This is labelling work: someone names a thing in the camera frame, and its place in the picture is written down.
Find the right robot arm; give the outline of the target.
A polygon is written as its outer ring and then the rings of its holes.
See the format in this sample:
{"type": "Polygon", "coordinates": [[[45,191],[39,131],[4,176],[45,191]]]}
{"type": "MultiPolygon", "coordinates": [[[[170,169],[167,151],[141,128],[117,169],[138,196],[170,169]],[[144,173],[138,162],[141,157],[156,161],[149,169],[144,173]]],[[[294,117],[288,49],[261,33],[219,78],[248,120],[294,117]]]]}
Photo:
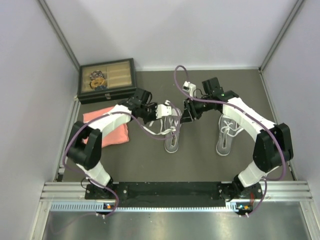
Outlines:
{"type": "Polygon", "coordinates": [[[197,87],[188,80],[183,83],[182,91],[187,99],[181,122],[193,122],[204,112],[216,110],[237,124],[235,132],[244,130],[252,137],[252,162],[233,178],[231,189],[226,193],[229,200],[245,198],[272,171],[279,167],[286,171],[286,163],[294,157],[290,128],[259,115],[232,90],[224,91],[216,77],[203,81],[202,86],[204,95],[198,98],[197,87]]]}

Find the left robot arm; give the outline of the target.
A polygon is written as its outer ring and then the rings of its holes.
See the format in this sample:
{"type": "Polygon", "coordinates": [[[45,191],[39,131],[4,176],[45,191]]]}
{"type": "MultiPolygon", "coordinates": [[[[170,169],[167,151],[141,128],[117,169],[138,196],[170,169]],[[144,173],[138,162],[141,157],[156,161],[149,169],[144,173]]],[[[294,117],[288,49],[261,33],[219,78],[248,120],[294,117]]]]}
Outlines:
{"type": "Polygon", "coordinates": [[[103,138],[118,127],[141,118],[145,123],[157,119],[157,103],[151,103],[152,93],[137,88],[133,96],[120,101],[110,111],[84,123],[73,124],[63,159],[76,164],[102,198],[114,194],[112,177],[101,163],[103,138]]]}

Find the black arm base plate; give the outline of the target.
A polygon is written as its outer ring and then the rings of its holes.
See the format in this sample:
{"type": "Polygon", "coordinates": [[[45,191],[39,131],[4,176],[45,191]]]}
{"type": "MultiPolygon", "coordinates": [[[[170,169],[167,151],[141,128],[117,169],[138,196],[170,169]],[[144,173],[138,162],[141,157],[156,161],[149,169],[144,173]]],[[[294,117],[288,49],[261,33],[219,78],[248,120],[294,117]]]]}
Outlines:
{"type": "Polygon", "coordinates": [[[232,183],[118,182],[109,186],[119,198],[119,207],[222,207],[231,200],[258,200],[260,184],[238,192],[232,183]]]}

